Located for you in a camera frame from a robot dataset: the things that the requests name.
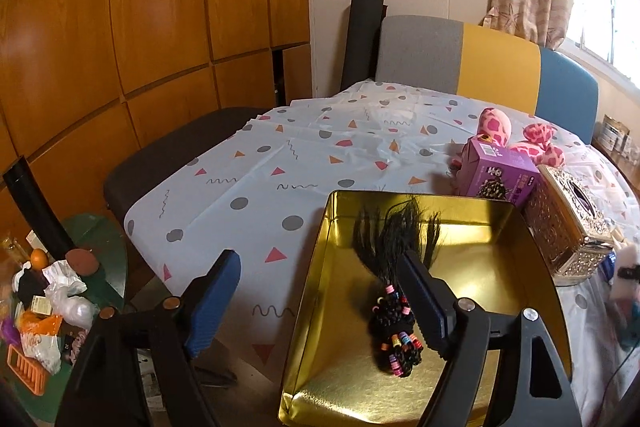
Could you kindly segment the black hair extension with beads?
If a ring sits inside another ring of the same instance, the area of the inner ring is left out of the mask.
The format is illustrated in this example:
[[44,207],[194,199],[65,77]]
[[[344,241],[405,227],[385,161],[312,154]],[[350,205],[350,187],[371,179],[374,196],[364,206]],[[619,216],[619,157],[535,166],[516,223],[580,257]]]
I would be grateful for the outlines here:
[[383,212],[363,207],[352,230],[352,248],[361,263],[381,282],[384,294],[373,303],[368,329],[378,368],[399,378],[421,364],[423,346],[414,333],[416,317],[400,288],[395,263],[407,251],[426,267],[436,256],[440,235],[437,212],[425,217],[415,198]]

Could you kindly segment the ornate silver tissue box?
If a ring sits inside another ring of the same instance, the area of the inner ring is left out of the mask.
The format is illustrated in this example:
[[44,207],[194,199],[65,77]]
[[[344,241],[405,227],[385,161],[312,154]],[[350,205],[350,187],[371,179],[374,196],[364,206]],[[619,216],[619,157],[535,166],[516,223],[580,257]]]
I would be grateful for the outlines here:
[[525,220],[555,285],[577,285],[613,250],[611,228],[576,176],[545,165],[538,170]]

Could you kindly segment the gold metal tray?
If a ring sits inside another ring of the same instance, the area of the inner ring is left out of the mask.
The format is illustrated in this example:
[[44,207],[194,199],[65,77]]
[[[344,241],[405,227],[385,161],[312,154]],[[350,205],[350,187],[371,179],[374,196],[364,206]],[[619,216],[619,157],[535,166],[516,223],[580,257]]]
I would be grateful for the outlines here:
[[506,202],[332,193],[279,416],[288,426],[576,426],[558,294]]

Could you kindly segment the wooden side desk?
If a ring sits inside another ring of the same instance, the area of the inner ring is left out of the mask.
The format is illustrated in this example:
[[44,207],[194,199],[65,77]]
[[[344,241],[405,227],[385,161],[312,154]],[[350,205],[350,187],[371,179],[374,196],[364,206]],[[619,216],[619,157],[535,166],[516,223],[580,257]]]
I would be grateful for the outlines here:
[[594,146],[596,150],[598,150],[606,158],[608,158],[609,161],[612,162],[612,164],[622,174],[626,182],[635,192],[638,192],[640,190],[639,165],[634,165],[631,160],[626,159],[621,153],[608,152],[598,141],[592,141],[591,145]]

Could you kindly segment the green glass side table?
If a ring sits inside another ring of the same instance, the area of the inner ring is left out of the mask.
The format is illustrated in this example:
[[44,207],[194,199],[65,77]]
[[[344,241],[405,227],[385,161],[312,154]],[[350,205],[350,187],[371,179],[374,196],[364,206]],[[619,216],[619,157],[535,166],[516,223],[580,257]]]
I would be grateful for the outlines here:
[[32,258],[1,279],[3,398],[17,399],[28,415],[52,423],[93,320],[125,302],[127,254],[122,231],[91,213],[63,222],[74,245],[40,267]]

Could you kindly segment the purple snack box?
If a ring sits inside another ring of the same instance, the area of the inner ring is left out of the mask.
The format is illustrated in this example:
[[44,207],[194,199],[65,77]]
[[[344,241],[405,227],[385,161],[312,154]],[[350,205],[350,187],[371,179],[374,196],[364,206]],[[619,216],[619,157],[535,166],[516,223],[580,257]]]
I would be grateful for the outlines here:
[[456,193],[521,207],[539,180],[538,168],[524,153],[472,138],[462,150]]

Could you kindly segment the grey yellow blue chair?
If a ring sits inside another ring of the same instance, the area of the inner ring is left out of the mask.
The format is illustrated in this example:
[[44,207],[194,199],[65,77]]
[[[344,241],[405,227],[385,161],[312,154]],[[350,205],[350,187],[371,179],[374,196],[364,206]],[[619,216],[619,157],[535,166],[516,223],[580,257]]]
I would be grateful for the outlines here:
[[458,20],[390,15],[384,0],[350,0],[342,88],[376,80],[497,103],[590,143],[599,87],[569,58]]

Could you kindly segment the window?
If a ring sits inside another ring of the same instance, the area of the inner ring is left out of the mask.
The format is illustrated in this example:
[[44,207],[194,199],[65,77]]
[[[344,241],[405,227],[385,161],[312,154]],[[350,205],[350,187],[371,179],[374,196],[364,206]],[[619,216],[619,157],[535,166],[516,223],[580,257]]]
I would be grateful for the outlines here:
[[639,83],[639,0],[574,0],[567,37]]

